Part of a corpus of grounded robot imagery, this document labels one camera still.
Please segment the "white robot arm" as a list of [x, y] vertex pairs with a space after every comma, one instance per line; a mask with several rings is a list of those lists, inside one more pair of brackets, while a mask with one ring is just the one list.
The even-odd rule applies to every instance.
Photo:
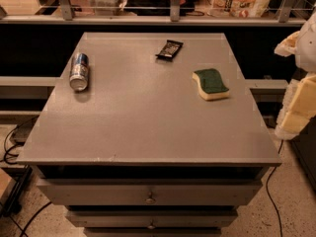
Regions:
[[279, 43], [275, 54], [293, 54], [296, 66], [306, 72], [302, 79], [292, 79], [288, 84], [276, 119], [276, 136], [290, 140], [316, 117], [316, 13]]

